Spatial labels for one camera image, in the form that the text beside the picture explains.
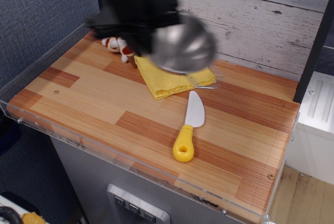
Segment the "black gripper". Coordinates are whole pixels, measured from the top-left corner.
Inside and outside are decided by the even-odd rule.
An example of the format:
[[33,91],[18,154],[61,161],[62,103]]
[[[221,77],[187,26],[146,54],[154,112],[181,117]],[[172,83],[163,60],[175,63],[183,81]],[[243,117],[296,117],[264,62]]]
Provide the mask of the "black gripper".
[[180,23],[177,0],[101,0],[86,25],[96,38],[121,37],[138,55],[152,52],[153,33]]

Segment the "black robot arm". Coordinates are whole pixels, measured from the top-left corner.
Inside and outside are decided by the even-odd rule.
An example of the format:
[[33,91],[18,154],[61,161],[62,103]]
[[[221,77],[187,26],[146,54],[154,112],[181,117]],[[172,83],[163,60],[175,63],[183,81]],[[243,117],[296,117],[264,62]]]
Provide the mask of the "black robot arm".
[[152,52],[158,28],[179,24],[177,0],[100,0],[97,15],[88,19],[96,38],[121,37],[137,55]]

